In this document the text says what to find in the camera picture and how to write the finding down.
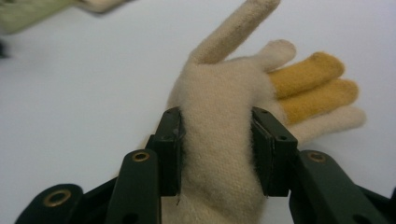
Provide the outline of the cream glove with orange fingers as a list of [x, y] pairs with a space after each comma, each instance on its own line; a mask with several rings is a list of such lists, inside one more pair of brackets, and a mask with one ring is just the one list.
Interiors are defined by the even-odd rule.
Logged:
[[295, 47], [279, 39], [252, 56], [229, 57], [279, 2], [246, 0], [184, 65], [168, 100], [186, 130], [181, 192], [163, 200], [163, 224], [259, 224], [264, 197], [253, 163], [253, 107], [272, 113], [300, 144], [365, 122], [353, 105], [357, 84], [329, 54], [295, 63]]

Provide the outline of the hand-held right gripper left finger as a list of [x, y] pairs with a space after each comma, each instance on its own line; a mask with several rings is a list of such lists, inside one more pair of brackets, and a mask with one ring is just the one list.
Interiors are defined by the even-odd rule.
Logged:
[[146, 146], [123, 158], [106, 224], [162, 224], [162, 198], [181, 190], [184, 133], [179, 109], [168, 109]]

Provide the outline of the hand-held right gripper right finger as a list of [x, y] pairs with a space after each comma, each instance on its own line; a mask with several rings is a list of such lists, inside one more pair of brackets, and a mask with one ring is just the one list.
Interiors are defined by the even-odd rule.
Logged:
[[389, 224], [389, 199], [364, 189], [328, 154], [299, 150], [268, 111], [252, 109], [255, 169], [267, 197], [288, 197], [294, 224]]

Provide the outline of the yellow-green plastic basket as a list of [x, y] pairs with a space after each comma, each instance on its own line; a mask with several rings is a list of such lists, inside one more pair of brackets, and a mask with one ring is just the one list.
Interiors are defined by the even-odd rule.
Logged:
[[0, 31], [17, 33], [75, 3], [76, 0], [0, 0]]

